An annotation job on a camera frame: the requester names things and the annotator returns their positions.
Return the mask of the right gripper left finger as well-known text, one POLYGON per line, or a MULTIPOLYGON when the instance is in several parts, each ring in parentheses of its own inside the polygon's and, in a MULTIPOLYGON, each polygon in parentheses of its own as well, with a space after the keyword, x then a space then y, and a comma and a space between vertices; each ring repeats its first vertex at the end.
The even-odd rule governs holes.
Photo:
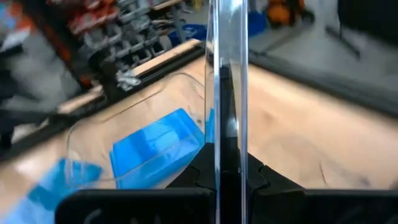
POLYGON ((214 145, 206 143, 164 189, 84 189, 57 206, 55 224, 215 224, 214 145))

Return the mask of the clear black jewel case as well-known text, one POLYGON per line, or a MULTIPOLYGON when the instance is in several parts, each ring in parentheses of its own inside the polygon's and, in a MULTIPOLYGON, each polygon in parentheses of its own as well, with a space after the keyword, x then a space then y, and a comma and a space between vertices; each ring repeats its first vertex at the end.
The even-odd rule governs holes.
POLYGON ((248 224, 248 0, 210 0, 205 137, 214 146, 216 224, 248 224))

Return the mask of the parts bin rack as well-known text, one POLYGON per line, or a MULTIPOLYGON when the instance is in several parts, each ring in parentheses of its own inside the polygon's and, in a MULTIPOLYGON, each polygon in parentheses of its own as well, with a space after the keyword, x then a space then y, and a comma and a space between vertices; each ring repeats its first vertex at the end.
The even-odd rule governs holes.
POLYGON ((177 27, 170 0, 44 0, 65 30, 78 59, 77 79, 95 80, 89 58, 105 51, 119 70, 136 68, 165 52, 161 38, 177 27))

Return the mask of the blue storage bin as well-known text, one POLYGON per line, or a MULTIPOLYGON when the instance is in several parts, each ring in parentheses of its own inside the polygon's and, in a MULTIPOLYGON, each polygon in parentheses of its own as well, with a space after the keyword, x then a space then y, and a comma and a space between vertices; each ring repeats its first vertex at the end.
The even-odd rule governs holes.
POLYGON ((266 14, 264 12, 251 11, 248 13, 248 37, 264 32, 267 28, 266 14))
MULTIPOLYGON (((207 35, 206 26, 203 24, 185 24, 183 25, 183 30, 185 32, 185 37, 189 39, 205 40, 207 35)), ((177 32, 173 31, 167 35, 173 47, 181 44, 177 32)))

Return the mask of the clear plastic bin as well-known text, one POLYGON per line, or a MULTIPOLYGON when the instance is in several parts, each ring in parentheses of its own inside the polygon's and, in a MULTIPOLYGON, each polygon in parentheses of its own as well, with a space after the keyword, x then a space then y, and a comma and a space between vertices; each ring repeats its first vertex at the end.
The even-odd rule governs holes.
MULTIPOLYGON (((179 108, 190 115, 205 135, 204 105, 203 76, 192 72, 172 73, 101 113, 73 125, 67 135, 67 159, 94 163, 103 168, 100 178, 84 188, 117 189, 109 156, 115 142, 179 108)), ((201 147, 204 144, 189 137, 169 147, 184 143, 201 147)), ((149 189, 166 187, 185 168, 149 189)))

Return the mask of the orange machine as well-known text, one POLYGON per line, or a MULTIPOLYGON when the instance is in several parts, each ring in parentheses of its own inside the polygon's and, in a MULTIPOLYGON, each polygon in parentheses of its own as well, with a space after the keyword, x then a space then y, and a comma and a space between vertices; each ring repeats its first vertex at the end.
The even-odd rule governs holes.
POLYGON ((268 0, 266 18, 273 28, 292 26, 304 9, 304 0, 268 0))

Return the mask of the black backdrop panel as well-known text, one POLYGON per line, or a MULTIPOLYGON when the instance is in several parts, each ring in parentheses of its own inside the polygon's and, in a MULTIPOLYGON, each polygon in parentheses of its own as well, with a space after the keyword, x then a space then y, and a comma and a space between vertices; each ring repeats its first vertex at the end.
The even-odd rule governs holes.
POLYGON ((338 0, 340 24, 398 46, 398 0, 338 0))

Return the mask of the black stand leg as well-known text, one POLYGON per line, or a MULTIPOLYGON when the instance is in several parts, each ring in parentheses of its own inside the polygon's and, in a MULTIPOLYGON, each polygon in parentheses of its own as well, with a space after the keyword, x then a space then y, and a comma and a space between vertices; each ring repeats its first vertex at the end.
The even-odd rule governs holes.
POLYGON ((333 26, 326 25, 325 26, 325 32, 330 35, 332 38, 334 38, 336 41, 338 41, 340 44, 342 44, 349 52, 351 52, 357 59, 361 58, 361 52, 355 46, 352 44, 347 38, 344 37, 343 31, 340 28, 336 28, 333 26))

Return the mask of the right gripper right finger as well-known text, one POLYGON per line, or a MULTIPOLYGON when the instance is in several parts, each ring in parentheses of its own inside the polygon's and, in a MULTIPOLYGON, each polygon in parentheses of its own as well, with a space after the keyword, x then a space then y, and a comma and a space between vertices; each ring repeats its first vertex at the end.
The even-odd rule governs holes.
POLYGON ((249 224, 398 224, 398 190, 306 189, 248 155, 249 224))

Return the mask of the grey metal base plate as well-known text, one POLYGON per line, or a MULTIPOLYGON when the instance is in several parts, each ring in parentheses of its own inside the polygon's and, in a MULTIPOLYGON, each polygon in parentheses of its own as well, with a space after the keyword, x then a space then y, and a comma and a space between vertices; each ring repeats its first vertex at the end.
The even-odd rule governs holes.
POLYGON ((141 80, 134 76, 132 70, 122 71, 116 73, 117 87, 123 91, 132 90, 135 86, 141 84, 141 80))

